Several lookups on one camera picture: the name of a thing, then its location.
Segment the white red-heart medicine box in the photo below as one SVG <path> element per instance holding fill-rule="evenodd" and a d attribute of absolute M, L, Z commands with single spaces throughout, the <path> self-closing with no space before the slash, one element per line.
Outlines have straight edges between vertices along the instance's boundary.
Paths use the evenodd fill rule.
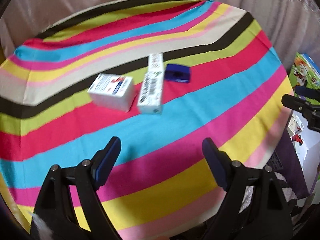
<path fill-rule="evenodd" d="M 92 101 L 102 107 L 128 112 L 136 96 L 130 76 L 99 74 L 88 89 Z"/>

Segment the green cartoon blanket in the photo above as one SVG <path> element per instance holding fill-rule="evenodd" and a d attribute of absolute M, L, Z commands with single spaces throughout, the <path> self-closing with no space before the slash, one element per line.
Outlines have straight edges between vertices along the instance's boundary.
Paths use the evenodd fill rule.
<path fill-rule="evenodd" d="M 314 63 L 308 54 L 296 53 L 289 73 L 289 80 L 295 97 L 306 100 L 313 105 L 319 105 L 318 100 L 308 98 L 304 95 L 298 95 L 295 92 L 295 88 L 297 86 L 319 90 L 319 67 Z"/>

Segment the white purple storage box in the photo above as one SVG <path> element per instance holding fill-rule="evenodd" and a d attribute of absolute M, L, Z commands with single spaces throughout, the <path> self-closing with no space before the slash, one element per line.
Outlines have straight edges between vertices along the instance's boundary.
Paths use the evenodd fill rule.
<path fill-rule="evenodd" d="M 308 128 L 307 120 L 297 111 L 276 146 L 278 173 L 283 175 L 298 199 L 312 194 L 319 166 L 319 133 Z"/>

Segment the beige velvet sofa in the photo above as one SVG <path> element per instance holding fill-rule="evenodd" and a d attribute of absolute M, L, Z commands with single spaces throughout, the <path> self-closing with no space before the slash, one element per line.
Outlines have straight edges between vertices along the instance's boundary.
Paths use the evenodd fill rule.
<path fill-rule="evenodd" d="M 55 22 L 115 0 L 1 0 L 1 51 L 5 55 Z M 295 53 L 319 63 L 319 0 L 216 0 L 249 11 L 285 66 Z"/>

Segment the rainbow striped cloth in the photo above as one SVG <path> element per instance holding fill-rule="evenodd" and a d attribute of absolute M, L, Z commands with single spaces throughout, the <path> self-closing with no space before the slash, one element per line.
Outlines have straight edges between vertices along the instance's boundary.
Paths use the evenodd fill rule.
<path fill-rule="evenodd" d="M 138 92 L 148 56 L 190 68 L 167 81 L 160 114 L 97 106 L 101 73 L 130 76 Z M 249 12 L 216 1 L 128 0 L 25 41 L 1 64 L 1 174 L 31 223 L 49 168 L 74 166 L 117 136 L 122 149 L 98 196 L 124 239 L 184 232 L 223 199 L 202 155 L 210 137 L 232 159 L 263 167 L 289 117 L 292 88 Z"/>

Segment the small blue box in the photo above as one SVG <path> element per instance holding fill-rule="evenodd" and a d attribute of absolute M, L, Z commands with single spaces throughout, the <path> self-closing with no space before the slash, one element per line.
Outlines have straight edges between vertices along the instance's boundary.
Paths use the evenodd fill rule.
<path fill-rule="evenodd" d="M 190 68 L 181 64 L 167 64 L 164 72 L 164 79 L 173 82 L 189 83 L 190 76 Z"/>

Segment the white gold long box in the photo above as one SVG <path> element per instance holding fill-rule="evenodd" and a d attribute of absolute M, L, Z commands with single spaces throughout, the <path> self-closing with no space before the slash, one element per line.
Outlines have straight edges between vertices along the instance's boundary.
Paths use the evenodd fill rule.
<path fill-rule="evenodd" d="M 148 72 L 158 73 L 163 72 L 163 54 L 162 53 L 152 53 L 148 56 Z"/>

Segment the white barcode medicine box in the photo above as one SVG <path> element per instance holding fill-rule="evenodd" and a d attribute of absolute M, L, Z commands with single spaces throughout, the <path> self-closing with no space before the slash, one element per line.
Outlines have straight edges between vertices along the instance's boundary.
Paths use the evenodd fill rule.
<path fill-rule="evenodd" d="M 137 107 L 143 114 L 162 112 L 163 72 L 147 72 L 140 89 Z"/>

